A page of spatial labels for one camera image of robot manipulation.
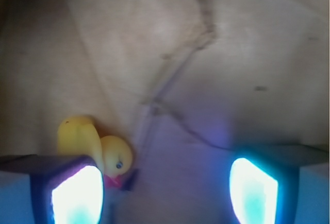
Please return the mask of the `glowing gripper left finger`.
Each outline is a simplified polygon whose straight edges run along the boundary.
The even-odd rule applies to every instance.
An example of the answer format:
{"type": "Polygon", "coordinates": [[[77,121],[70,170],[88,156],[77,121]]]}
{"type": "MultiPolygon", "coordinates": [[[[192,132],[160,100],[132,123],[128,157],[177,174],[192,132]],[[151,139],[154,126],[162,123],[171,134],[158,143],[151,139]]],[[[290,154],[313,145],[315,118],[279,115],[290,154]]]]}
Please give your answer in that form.
{"type": "Polygon", "coordinates": [[[1,223],[99,223],[103,202],[89,156],[1,157],[1,223]]]}

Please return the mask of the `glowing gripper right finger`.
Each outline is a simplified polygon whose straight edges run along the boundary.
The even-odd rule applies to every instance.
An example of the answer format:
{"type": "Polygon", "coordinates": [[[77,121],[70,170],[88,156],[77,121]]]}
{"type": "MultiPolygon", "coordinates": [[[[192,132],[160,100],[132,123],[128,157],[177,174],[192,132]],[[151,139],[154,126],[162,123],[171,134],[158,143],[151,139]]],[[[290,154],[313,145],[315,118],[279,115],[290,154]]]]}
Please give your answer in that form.
{"type": "Polygon", "coordinates": [[[238,223],[329,223],[329,146],[252,144],[231,164],[238,223]]]}

